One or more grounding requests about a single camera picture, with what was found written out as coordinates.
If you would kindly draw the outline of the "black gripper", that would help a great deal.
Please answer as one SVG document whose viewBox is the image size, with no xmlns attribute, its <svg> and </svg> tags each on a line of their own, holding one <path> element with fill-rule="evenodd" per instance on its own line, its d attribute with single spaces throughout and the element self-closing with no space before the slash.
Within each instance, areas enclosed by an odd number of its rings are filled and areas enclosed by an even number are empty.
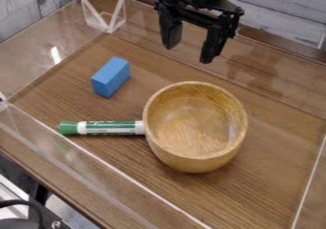
<svg viewBox="0 0 326 229">
<path fill-rule="evenodd" d="M 208 64 L 221 54 L 227 39 L 235 37 L 245 10 L 229 0 L 156 0 L 154 7 L 162 10 L 159 27 L 162 43 L 167 50 L 172 49 L 180 41 L 182 20 L 204 28 L 211 25 L 200 54 L 200 62 Z"/>
</svg>

